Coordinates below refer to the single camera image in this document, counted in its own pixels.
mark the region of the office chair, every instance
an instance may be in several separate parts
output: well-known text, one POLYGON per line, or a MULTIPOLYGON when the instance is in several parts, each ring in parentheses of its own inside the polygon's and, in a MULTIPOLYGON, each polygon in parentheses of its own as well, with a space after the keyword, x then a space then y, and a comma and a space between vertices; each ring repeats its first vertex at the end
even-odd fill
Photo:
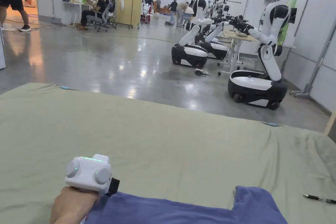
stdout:
POLYGON ((108 23, 109 23, 109 10, 112 8, 113 6, 113 1, 110 0, 109 4, 106 6, 106 9, 104 10, 104 12, 101 15, 101 18, 99 18, 98 15, 98 11, 94 10, 95 16, 87 16, 88 20, 91 20, 94 23, 94 28, 97 30, 97 32, 100 31, 100 28, 105 28, 105 31, 107 32, 108 29, 108 23))

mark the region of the polished floor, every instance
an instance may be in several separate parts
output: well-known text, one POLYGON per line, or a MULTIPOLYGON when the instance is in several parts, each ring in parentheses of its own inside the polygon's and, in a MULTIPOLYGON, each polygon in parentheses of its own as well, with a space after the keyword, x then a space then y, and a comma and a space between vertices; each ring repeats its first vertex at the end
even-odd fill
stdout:
POLYGON ((216 60, 208 59, 206 77, 173 65, 171 47, 184 33, 156 18, 140 29, 118 26, 100 33, 69 27, 4 31, 7 67, 0 70, 0 93, 29 82, 51 83, 323 131, 329 116, 313 101, 287 95, 276 111, 237 104, 227 93, 228 76, 217 75, 216 60))

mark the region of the caster wheel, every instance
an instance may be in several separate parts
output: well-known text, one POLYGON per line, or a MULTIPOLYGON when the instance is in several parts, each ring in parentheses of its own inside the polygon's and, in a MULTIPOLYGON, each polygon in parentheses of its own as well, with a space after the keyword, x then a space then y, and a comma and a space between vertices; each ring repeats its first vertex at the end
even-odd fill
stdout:
POLYGON ((242 101, 242 96, 240 95, 240 94, 238 94, 238 93, 236 93, 236 94, 234 94, 234 96, 233 96, 233 100, 235 101, 235 102, 241 102, 242 101))
POLYGON ((177 58, 173 58, 173 64, 174 65, 180 65, 180 62, 178 61, 177 58))
POLYGON ((278 101, 274 101, 268 105, 268 108, 270 110, 277 110, 280 106, 280 103, 278 101))

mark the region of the pen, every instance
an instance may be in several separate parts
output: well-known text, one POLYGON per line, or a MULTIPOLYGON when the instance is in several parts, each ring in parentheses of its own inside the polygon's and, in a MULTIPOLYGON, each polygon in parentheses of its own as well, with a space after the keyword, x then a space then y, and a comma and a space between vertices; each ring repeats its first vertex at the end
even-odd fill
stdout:
POLYGON ((320 200, 320 201, 325 201, 329 204, 336 204, 336 200, 333 200, 333 199, 328 199, 328 198, 320 198, 318 196, 313 196, 313 195, 309 195, 309 194, 304 194, 304 196, 306 198, 309 198, 309 199, 314 199, 314 200, 320 200))

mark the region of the sneaker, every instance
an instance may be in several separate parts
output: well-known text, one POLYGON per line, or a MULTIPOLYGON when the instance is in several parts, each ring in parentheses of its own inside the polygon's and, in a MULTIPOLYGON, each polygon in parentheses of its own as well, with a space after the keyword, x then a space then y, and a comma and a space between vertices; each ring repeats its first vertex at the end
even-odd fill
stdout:
POLYGON ((19 29, 19 31, 30 31, 30 26, 24 25, 23 28, 19 29))

